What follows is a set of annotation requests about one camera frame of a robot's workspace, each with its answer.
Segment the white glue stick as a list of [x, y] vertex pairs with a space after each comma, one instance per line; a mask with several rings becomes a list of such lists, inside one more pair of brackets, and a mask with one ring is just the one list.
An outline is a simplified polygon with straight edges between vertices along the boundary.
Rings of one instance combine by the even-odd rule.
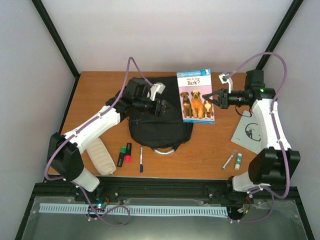
[[239, 169], [240, 169], [241, 162], [242, 162], [242, 154], [241, 154], [241, 153], [238, 153], [238, 154], [237, 154], [237, 157], [236, 157], [235, 166], [234, 166], [234, 169], [235, 169], [235, 170], [239, 170]]

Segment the dog picture book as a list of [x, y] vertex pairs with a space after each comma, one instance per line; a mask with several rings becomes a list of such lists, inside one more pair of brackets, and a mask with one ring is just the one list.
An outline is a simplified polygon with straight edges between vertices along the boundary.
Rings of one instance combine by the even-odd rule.
[[180, 71], [176, 73], [182, 121], [184, 123], [214, 124], [213, 104], [204, 97], [212, 93], [211, 70]]

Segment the black student backpack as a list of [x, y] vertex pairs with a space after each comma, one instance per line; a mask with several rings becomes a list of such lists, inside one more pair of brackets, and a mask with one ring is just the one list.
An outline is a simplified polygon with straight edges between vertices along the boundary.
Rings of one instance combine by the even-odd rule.
[[172, 108], [162, 116], [135, 112], [128, 119], [131, 138], [160, 155], [174, 153], [191, 139], [193, 123], [183, 122], [180, 94], [176, 76], [151, 77], [151, 83], [162, 83], [165, 89], [159, 95]]

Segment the pink highlighter marker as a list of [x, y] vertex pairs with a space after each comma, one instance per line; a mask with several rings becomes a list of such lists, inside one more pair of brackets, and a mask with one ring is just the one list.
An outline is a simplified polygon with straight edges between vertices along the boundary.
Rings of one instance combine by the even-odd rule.
[[130, 163], [131, 162], [131, 154], [132, 154], [132, 143], [128, 142], [126, 144], [125, 157], [124, 157], [124, 161], [126, 163]]

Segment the grey whiteboard marker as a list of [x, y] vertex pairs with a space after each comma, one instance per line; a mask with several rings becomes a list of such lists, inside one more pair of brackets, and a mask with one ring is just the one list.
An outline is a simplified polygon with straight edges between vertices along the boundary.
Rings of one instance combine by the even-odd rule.
[[231, 153], [231, 155], [228, 157], [228, 159], [226, 160], [226, 162], [225, 162], [224, 165], [222, 166], [222, 169], [223, 169], [223, 170], [227, 167], [227, 165], [230, 163], [230, 161], [231, 161], [232, 158], [236, 155], [237, 152], [238, 152], [238, 151], [235, 149], [235, 150]]

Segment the beige pencil case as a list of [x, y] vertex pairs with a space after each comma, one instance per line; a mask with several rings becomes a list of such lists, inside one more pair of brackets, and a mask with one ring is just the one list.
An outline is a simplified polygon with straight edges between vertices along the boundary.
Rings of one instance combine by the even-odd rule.
[[116, 165], [102, 140], [96, 138], [87, 148], [88, 156], [95, 169], [102, 176], [113, 175]]

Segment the black right frame post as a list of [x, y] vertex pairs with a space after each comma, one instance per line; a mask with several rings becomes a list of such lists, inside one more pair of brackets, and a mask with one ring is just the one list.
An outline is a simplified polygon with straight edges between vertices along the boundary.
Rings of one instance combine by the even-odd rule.
[[303, 4], [304, 0], [293, 0], [287, 9], [284, 17], [282, 18], [280, 24], [278, 25], [273, 37], [271, 38], [268, 46], [265, 49], [265, 52], [274, 52], [278, 43], [282, 39], [283, 35], [285, 34], [287, 28], [289, 27], [290, 23], [294, 19], [296, 13], [300, 9], [301, 5]]

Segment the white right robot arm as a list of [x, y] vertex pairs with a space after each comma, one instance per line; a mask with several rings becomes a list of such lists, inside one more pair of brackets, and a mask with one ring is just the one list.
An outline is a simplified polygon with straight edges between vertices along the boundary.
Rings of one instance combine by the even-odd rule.
[[266, 190], [273, 197], [285, 199], [301, 155], [285, 137], [278, 114], [278, 94], [266, 87], [263, 78], [262, 70], [247, 71], [244, 90], [234, 90], [230, 75], [221, 73], [219, 79], [228, 87], [206, 94], [204, 99], [221, 109], [249, 106], [259, 127], [262, 150], [245, 173], [230, 178], [233, 191], [254, 194]]

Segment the blue ballpoint pen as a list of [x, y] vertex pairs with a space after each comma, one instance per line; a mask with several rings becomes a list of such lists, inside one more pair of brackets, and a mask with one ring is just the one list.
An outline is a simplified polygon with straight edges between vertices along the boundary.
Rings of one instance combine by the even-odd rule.
[[139, 153], [139, 172], [143, 173], [144, 165], [143, 165], [143, 146], [140, 146], [140, 153]]

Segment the black left frame post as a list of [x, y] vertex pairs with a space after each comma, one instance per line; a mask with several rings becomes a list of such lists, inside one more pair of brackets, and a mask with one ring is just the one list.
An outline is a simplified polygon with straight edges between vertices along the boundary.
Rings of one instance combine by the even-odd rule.
[[74, 80], [78, 80], [80, 77], [80, 73], [74, 64], [59, 32], [57, 31], [45, 5], [41, 0], [31, 0], [33, 6], [35, 7], [37, 13], [39, 14], [41, 20], [43, 21], [46, 29], [48, 30], [52, 40], [54, 41], [55, 45], [57, 46], [62, 58], [64, 59], [67, 67], [69, 68]]

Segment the grey paperback book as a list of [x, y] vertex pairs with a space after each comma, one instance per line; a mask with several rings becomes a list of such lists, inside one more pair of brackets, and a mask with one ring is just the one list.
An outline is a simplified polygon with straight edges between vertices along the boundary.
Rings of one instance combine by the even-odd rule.
[[255, 154], [260, 153], [262, 150], [260, 128], [253, 113], [243, 111], [231, 142]]

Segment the green highlighter marker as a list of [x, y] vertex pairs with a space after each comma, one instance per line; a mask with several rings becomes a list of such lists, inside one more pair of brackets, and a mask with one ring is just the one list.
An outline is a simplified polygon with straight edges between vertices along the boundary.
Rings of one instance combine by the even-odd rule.
[[122, 146], [120, 148], [118, 159], [117, 159], [117, 165], [116, 165], [119, 168], [121, 168], [124, 163], [125, 156], [126, 156], [126, 150], [127, 150], [127, 148], [125, 146]]

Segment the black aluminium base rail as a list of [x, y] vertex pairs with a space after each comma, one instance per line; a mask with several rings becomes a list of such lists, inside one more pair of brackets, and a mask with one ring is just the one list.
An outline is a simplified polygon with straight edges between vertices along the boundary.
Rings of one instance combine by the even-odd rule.
[[63, 180], [35, 184], [31, 198], [73, 197], [77, 202], [119, 203], [131, 198], [192, 199], [223, 206], [246, 203], [249, 194], [235, 192], [227, 180], [169, 179], [145, 177], [100, 177], [93, 192], [82, 193], [72, 183]]

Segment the black frame post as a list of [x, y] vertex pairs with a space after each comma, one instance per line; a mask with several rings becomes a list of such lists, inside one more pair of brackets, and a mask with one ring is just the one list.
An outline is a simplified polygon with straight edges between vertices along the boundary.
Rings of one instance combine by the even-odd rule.
[[284, 17], [282, 18], [280, 24], [278, 25], [273, 37], [271, 38], [268, 46], [265, 49], [265, 52], [274, 52], [278, 43], [282, 39], [283, 35], [285, 34], [287, 28], [289, 27], [290, 23], [294, 19], [296, 13], [300, 9], [301, 5], [303, 4], [304, 0], [293, 0], [287, 9]]
[[37, 13], [39, 14], [41, 20], [43, 21], [46, 29], [48, 30], [52, 40], [54, 41], [55, 45], [57, 46], [62, 58], [64, 59], [67, 67], [69, 68], [74, 80], [78, 80], [80, 77], [80, 73], [74, 64], [59, 32], [57, 31], [45, 5], [41, 0], [31, 0], [33, 6], [35, 7]]

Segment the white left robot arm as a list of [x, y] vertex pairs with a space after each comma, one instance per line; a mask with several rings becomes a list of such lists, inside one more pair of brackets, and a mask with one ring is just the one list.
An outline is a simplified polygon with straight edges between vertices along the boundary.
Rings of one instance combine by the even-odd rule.
[[167, 110], [165, 100], [157, 98], [165, 90], [161, 82], [154, 84], [143, 78], [132, 78], [90, 119], [73, 130], [54, 133], [49, 139], [47, 165], [59, 173], [59, 179], [86, 190], [92, 201], [103, 198], [99, 179], [84, 166], [82, 153], [98, 137], [138, 111], [160, 117]]

